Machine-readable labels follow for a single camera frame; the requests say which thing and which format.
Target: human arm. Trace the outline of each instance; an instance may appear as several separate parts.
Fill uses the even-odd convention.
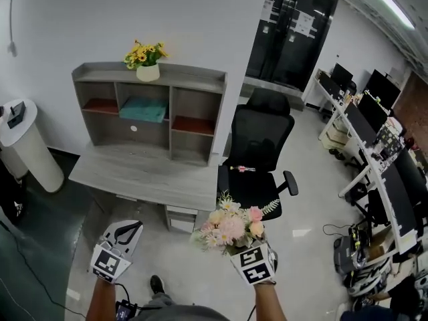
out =
[[[368,298],[371,298],[372,300],[379,302],[383,300],[388,300],[390,298],[389,293],[387,292],[379,292],[375,295],[370,295]]]
[[[92,294],[86,321],[115,321],[116,319],[116,290],[110,284],[98,278]]]
[[[256,284],[254,290],[257,321],[287,321],[273,284]]]

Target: ceiling light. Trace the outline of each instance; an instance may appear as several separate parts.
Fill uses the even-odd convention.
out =
[[[409,20],[408,17],[403,13],[401,8],[393,1],[393,0],[382,0],[384,3],[387,4],[389,9],[394,12],[394,14],[401,20],[401,22],[406,25],[410,29],[415,29],[415,26],[412,24],[412,22]]]

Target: desk drawer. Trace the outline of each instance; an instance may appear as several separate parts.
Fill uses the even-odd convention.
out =
[[[165,213],[167,215],[167,225],[170,231],[179,229],[187,233],[193,232],[198,211],[166,205]]]

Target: potted plant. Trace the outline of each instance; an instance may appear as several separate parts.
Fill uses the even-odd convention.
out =
[[[157,80],[161,75],[157,61],[163,56],[168,57],[163,49],[164,44],[144,45],[137,39],[134,42],[134,47],[125,56],[126,67],[132,70],[136,69],[136,77],[143,82]]]

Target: paper sign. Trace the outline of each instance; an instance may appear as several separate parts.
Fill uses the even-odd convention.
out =
[[[274,6],[274,0],[265,0],[263,8],[261,9],[260,20],[269,21],[272,13],[272,7]]]
[[[295,32],[301,33],[306,37],[309,37],[310,30],[312,28],[312,23],[314,22],[314,17],[308,15],[307,13],[300,12],[299,18],[296,22],[296,27],[294,28]]]

